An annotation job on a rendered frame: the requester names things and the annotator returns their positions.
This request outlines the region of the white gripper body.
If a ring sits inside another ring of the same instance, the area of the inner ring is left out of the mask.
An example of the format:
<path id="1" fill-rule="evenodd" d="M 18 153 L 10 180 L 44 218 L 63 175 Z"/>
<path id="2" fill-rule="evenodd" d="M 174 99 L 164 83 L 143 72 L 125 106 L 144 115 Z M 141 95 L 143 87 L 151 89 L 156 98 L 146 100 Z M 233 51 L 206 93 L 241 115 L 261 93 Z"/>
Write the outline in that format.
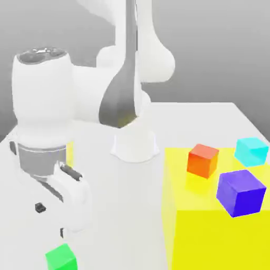
<path id="1" fill-rule="evenodd" d="M 65 237 L 64 203 L 61 194 L 47 182 L 26 176 L 25 186 L 34 199 L 34 208 L 44 226 L 49 225 L 60 238 Z"/>

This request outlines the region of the small green cube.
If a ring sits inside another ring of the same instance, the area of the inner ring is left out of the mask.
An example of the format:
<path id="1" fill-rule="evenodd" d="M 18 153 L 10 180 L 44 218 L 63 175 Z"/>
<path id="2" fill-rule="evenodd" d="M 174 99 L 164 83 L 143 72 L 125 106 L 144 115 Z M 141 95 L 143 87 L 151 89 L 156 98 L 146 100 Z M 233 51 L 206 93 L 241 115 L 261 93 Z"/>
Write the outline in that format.
<path id="1" fill-rule="evenodd" d="M 47 252 L 45 258 L 48 270 L 78 270 L 76 256 L 68 244 Z"/>

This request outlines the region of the small orange cube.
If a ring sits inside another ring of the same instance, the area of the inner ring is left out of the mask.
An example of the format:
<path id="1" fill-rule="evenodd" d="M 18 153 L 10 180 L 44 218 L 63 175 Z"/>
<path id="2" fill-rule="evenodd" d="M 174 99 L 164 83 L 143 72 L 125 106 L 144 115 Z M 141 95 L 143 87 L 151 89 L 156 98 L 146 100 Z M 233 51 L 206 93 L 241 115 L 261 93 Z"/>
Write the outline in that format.
<path id="1" fill-rule="evenodd" d="M 208 179 L 216 170 L 219 150 L 196 144 L 188 154 L 187 172 Z"/>

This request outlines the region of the small purple cube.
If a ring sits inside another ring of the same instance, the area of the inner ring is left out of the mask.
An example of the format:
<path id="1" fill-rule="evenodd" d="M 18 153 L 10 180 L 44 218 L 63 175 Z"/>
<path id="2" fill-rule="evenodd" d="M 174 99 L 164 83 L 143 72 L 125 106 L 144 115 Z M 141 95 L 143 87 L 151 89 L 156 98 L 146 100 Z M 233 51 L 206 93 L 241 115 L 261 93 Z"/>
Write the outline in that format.
<path id="1" fill-rule="evenodd" d="M 216 198 L 231 217 L 258 213 L 267 187 L 250 171 L 221 173 Z"/>

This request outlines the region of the small cyan cube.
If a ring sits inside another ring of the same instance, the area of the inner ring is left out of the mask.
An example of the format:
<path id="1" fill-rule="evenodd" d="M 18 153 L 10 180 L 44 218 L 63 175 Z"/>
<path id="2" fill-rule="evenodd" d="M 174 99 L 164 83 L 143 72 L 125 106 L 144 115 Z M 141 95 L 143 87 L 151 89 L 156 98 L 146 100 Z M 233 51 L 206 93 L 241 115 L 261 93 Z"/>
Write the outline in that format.
<path id="1" fill-rule="evenodd" d="M 259 138 L 241 138 L 237 140 L 234 157 L 245 167 L 265 164 L 269 146 Z"/>

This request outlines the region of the large yellow box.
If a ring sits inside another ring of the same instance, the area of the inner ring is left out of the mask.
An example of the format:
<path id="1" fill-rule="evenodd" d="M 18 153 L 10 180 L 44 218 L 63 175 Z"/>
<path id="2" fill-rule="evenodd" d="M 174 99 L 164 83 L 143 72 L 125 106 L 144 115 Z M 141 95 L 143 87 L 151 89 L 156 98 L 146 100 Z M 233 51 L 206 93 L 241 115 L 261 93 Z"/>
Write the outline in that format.
<path id="1" fill-rule="evenodd" d="M 221 148 L 208 178 L 187 172 L 189 148 L 167 148 L 161 215 L 168 270 L 270 270 L 270 165 L 250 172 L 266 186 L 260 212 L 230 217 L 216 198 L 219 175 L 241 170 Z"/>

